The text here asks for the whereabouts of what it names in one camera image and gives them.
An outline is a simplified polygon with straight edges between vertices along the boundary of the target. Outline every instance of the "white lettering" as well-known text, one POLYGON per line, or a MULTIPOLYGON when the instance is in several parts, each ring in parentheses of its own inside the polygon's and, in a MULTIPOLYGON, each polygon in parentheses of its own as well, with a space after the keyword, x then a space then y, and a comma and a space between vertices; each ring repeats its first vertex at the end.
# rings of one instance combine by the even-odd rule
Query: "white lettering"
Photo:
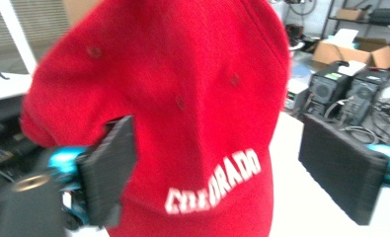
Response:
POLYGON ((252 165, 246 154, 242 151, 235 152, 232 154, 235 162, 238 165, 238 169, 241 172, 241 176, 244 181, 248 181, 253 176, 252 165))
POLYGON ((228 176, 229 185, 231 185, 231 187, 234 188, 237 184, 239 185, 243 183, 243 178, 241 178, 240 174, 232 165, 228 157, 225 157, 223 163, 225 164, 225 170, 226 170, 226 175, 228 176))
POLYGON ((212 206, 219 204, 221 199, 220 191, 216 179, 214 176, 211 176, 209 179, 209 203, 212 206))
POLYGON ((180 201, 180 211, 182 213, 190 213, 195 211, 196 197, 192 191, 182 191, 182 199, 180 201))
POLYGON ((207 198, 208 198, 207 190, 203 189, 203 190, 197 191, 197 197, 198 197, 197 211, 208 210, 209 209, 209 202, 207 201, 207 198))
POLYGON ((220 165, 217 165, 215 168, 215 177, 216 177, 216 181, 218 183, 221 197, 224 198, 226 196, 226 193, 227 192, 229 193, 231 191, 231 187, 229 186, 228 182, 226 181, 225 172, 223 171, 223 169, 220 165))
POLYGON ((170 188, 164 207, 169 214, 187 214, 216 207, 237 185, 248 181, 262 171, 259 157, 253 149, 232 154, 232 160, 223 158, 224 168, 217 164, 208 180, 208 189, 180 191, 170 188))
POLYGON ((169 193, 167 195, 167 200, 165 204, 166 211, 169 214, 177 214, 179 213, 179 209, 177 208, 177 205, 174 204, 175 199, 180 201, 182 198, 182 194, 180 194, 180 191, 177 189, 170 188, 169 193))
POLYGON ((262 171, 262 166, 260 165, 259 157, 257 156, 256 152, 254 152, 253 149, 247 149, 246 154, 250 162, 254 165, 254 174, 259 174, 262 171))

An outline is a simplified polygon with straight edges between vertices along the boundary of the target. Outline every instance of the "cardboard box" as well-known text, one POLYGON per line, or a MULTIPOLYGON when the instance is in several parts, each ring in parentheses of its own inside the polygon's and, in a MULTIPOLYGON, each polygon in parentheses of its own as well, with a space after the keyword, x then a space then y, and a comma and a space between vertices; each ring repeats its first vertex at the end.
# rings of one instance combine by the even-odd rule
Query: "cardboard box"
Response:
POLYGON ((390 68, 390 46, 386 39, 355 38, 358 49, 346 48, 321 40, 315 49, 313 60, 324 64, 343 60, 355 60, 369 66, 390 68))
POLYGON ((75 26, 103 0, 63 0, 69 25, 75 26))
POLYGON ((363 19, 365 15, 366 15, 366 11, 362 11, 360 9, 345 8, 345 9, 340 9, 337 12, 336 18, 343 19, 343 20, 357 21, 363 19))

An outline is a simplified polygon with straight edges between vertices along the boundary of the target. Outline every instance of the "cap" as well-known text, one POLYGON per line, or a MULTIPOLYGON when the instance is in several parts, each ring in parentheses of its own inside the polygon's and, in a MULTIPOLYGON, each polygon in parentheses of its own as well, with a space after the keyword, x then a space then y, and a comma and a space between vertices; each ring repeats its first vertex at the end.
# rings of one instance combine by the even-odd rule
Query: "cap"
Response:
POLYGON ((39 63, 22 129, 89 145, 133 116, 137 164, 111 236, 266 236, 288 68, 267 1, 105 0, 39 63))

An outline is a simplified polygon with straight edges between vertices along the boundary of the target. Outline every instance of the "black pad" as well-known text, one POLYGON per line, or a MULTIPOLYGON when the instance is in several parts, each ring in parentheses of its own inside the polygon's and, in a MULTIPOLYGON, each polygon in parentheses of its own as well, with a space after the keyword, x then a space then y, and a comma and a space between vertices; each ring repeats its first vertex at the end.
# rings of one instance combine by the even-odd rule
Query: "black pad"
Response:
POLYGON ((330 123, 305 115, 299 161, 349 218, 369 224, 388 157, 330 123))
POLYGON ((135 162, 131 117, 118 120, 95 151, 77 159, 91 225, 117 224, 119 198, 135 162))

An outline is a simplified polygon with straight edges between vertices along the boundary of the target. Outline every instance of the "white table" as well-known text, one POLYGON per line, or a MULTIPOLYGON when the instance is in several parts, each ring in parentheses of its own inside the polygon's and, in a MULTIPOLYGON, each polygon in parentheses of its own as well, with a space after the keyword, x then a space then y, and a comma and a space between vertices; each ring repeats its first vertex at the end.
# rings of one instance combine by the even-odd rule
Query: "white table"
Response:
POLYGON ((303 123, 281 113, 271 144, 274 181, 272 237, 390 237, 390 189, 382 188, 368 226, 358 226, 298 160, 303 123))
POLYGON ((5 77, 10 79, 3 79, 0 77, 0 100, 19 96, 25 94, 32 84, 32 76, 13 74, 13 73, 2 73, 5 77))

